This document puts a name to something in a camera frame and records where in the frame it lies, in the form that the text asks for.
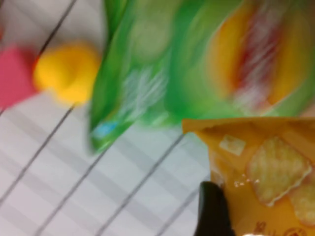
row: packaging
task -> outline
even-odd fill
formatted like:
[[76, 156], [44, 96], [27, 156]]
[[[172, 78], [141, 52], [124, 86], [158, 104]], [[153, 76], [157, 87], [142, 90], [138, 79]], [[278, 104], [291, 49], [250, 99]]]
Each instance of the packaging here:
[[118, 28], [94, 86], [96, 150], [135, 122], [161, 127], [183, 118], [294, 116], [314, 94], [304, 0], [107, 5], [110, 19], [121, 19], [110, 21]]
[[315, 235], [315, 119], [185, 120], [209, 148], [236, 236]]
[[120, 20], [123, 17], [128, 0], [105, 0], [106, 16], [108, 23], [108, 39], [112, 39]]

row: cracker image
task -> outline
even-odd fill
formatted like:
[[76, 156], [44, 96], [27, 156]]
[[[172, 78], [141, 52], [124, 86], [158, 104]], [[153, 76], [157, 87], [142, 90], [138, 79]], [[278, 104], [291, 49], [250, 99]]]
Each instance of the cracker image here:
[[247, 166], [259, 201], [273, 206], [312, 171], [310, 161], [277, 136], [266, 139]]
[[289, 198], [301, 223], [315, 227], [315, 169], [299, 187], [290, 191]]

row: yellow snack bag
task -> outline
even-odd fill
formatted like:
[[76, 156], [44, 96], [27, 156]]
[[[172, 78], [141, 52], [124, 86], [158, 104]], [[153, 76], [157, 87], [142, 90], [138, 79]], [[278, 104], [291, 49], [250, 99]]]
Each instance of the yellow snack bag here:
[[315, 236], [315, 119], [184, 120], [209, 148], [236, 236]]

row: pink object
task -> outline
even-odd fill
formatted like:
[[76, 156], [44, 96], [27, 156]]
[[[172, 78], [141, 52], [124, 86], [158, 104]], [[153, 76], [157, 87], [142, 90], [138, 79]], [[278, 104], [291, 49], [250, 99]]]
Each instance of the pink object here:
[[35, 95], [32, 67], [35, 53], [28, 48], [10, 47], [0, 52], [0, 109]]

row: white floor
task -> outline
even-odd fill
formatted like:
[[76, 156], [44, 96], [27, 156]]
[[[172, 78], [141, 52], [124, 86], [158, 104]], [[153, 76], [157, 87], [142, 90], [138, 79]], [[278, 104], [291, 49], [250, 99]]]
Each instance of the white floor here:
[[[5, 0], [2, 46], [83, 38], [101, 51], [101, 1]], [[44, 93], [0, 115], [0, 236], [192, 236], [206, 149], [179, 129], [132, 127], [91, 156], [86, 126], [86, 108]]]

